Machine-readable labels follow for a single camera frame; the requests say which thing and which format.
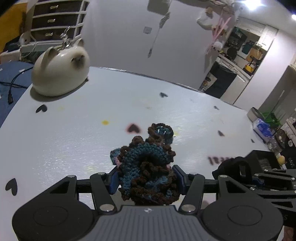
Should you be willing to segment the blue brown crochet scrunchie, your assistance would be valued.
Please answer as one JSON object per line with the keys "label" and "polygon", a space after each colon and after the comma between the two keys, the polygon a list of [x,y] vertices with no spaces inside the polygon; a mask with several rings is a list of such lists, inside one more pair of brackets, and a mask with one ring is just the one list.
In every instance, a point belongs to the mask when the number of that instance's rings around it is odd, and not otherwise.
{"label": "blue brown crochet scrunchie", "polygon": [[133,137],[127,146],[110,152],[116,166],[121,198],[136,205],[171,205],[178,201],[181,186],[171,167],[174,131],[165,123],[148,127],[148,138]]}

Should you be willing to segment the black fabric scrunchie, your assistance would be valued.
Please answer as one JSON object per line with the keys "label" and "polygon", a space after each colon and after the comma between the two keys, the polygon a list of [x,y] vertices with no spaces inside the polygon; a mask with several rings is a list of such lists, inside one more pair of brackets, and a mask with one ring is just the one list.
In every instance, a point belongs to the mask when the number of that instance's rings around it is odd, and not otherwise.
{"label": "black fabric scrunchie", "polygon": [[243,157],[230,158],[223,161],[218,169],[212,172],[215,180],[221,175],[229,176],[241,184],[250,184],[252,182],[251,167]]}

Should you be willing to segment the yellow ball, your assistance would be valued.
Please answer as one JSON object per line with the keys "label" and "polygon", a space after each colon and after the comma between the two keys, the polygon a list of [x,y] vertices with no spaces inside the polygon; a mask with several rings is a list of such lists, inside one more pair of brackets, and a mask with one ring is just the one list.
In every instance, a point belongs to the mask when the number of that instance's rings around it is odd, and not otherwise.
{"label": "yellow ball", "polygon": [[282,165],[284,165],[285,163],[286,163],[286,161],[285,161],[285,157],[284,156],[279,156],[278,158],[277,158],[277,161],[278,161],[278,163],[282,166]]}

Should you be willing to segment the black storage box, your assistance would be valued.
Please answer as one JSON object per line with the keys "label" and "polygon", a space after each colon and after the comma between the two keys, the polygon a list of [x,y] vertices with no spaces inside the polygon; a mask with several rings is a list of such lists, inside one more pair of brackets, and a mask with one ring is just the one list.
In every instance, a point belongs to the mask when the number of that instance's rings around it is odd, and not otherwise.
{"label": "black storage box", "polygon": [[262,173],[265,169],[280,169],[280,165],[273,152],[252,150],[245,159],[253,173]]}

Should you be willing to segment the blue tissue pack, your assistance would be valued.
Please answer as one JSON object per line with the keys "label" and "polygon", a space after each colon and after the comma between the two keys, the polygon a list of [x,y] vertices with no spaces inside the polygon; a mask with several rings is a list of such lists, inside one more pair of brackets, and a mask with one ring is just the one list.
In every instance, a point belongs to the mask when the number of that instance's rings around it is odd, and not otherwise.
{"label": "blue tissue pack", "polygon": [[253,130],[265,141],[267,142],[273,137],[270,125],[265,123],[262,119],[258,118],[252,123]]}

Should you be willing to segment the green plant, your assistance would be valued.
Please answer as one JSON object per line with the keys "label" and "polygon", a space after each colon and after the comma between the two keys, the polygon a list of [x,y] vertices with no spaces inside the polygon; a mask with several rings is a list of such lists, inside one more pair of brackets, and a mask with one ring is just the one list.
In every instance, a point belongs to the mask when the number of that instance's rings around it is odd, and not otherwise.
{"label": "green plant", "polygon": [[269,124],[271,128],[280,126],[280,121],[276,118],[274,113],[263,113],[264,122]]}

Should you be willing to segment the grey round tin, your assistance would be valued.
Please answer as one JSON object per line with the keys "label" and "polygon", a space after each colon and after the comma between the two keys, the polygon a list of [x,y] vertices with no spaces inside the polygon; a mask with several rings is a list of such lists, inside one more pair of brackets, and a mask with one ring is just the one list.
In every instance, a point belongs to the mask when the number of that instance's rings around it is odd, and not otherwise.
{"label": "grey round tin", "polygon": [[255,122],[257,119],[261,119],[263,120],[264,117],[262,116],[262,114],[259,112],[258,109],[252,107],[248,113],[247,113],[247,117],[249,118],[249,120],[253,123]]}

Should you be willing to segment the white cat-shaped ceramic pot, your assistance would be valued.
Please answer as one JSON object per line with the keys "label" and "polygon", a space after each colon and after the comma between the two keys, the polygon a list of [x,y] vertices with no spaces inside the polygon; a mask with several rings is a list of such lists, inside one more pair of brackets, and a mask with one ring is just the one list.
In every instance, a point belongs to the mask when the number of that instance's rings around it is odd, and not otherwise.
{"label": "white cat-shaped ceramic pot", "polygon": [[87,80],[90,58],[83,39],[70,47],[50,47],[36,60],[32,68],[34,90],[43,96],[62,96]]}

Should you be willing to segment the white drawer cabinet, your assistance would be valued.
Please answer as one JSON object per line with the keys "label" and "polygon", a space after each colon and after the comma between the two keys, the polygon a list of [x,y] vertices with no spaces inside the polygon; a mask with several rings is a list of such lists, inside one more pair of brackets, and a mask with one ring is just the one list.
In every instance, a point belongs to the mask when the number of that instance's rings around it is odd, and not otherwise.
{"label": "white drawer cabinet", "polygon": [[62,43],[66,32],[72,40],[81,38],[90,1],[32,1],[27,7],[25,32],[20,37],[21,53],[45,51]]}

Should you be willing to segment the pink hanging wall decoration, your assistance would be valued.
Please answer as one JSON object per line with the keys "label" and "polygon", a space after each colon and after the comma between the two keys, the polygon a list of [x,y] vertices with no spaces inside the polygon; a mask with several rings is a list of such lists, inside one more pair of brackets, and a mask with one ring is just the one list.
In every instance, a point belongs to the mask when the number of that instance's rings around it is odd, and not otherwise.
{"label": "pink hanging wall decoration", "polygon": [[214,15],[214,9],[210,6],[205,8],[201,15],[196,19],[196,23],[204,30],[211,31],[212,40],[206,50],[206,55],[212,50],[220,52],[223,48],[223,43],[219,40],[227,33],[228,24],[233,19],[234,13],[228,13],[222,8],[219,16],[219,20],[216,24],[212,23],[212,17]]}

